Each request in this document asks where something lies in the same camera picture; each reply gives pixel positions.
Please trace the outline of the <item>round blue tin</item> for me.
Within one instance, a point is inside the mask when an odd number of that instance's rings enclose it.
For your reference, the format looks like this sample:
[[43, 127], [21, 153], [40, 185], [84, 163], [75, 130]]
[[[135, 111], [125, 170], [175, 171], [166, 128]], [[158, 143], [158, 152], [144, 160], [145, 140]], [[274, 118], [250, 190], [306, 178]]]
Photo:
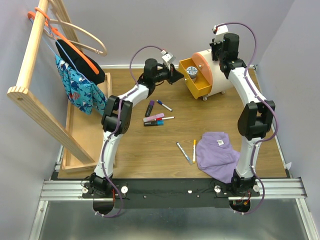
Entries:
[[186, 68], [186, 72], [193, 82], [197, 80], [198, 69], [195, 66], [188, 66]]

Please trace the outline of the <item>blue capped white marker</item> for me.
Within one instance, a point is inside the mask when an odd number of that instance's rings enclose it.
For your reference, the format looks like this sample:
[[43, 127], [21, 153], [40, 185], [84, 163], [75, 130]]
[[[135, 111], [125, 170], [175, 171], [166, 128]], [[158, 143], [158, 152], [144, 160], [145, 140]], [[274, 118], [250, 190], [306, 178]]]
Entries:
[[173, 111], [170, 107], [168, 107], [167, 105], [165, 105], [162, 101], [160, 101], [160, 100], [157, 99], [156, 102], [157, 102], [158, 104], [160, 104], [162, 107], [164, 107], [165, 109], [167, 109], [168, 111], [170, 111], [170, 112]]

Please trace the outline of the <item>purple black highlighter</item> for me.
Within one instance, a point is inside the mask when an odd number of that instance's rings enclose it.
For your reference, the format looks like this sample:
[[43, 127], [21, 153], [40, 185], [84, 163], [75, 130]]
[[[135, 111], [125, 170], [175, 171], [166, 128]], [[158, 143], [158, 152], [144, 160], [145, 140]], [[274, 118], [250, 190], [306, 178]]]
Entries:
[[149, 117], [151, 115], [151, 112], [153, 110], [155, 102], [153, 100], [149, 101], [149, 104], [147, 106], [146, 112], [145, 112], [145, 117]]

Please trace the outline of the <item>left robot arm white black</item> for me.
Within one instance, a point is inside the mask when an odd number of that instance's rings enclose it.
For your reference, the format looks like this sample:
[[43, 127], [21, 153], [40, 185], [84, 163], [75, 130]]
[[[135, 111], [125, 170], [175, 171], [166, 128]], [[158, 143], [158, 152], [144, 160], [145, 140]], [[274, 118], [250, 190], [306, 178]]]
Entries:
[[131, 90], [120, 96], [111, 95], [107, 99], [101, 119], [103, 143], [100, 157], [88, 177], [88, 183], [83, 187], [89, 195], [106, 198], [117, 189], [112, 182], [114, 162], [120, 140], [129, 129], [133, 107], [147, 99], [156, 89], [157, 83], [167, 81], [172, 85], [182, 78], [184, 75], [173, 64], [165, 66], [149, 58]]

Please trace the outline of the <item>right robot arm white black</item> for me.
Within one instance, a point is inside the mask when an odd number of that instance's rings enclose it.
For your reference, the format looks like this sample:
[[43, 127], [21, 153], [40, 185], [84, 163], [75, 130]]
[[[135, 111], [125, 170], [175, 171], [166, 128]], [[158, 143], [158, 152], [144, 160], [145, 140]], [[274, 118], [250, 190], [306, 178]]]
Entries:
[[275, 103], [260, 93], [248, 73], [245, 62], [238, 57], [240, 37], [235, 33], [215, 31], [212, 40], [211, 57], [218, 62], [220, 71], [235, 87], [243, 103], [243, 111], [237, 128], [242, 136], [238, 164], [233, 171], [227, 191], [234, 196], [252, 193], [256, 187], [256, 162], [261, 143], [270, 131]]

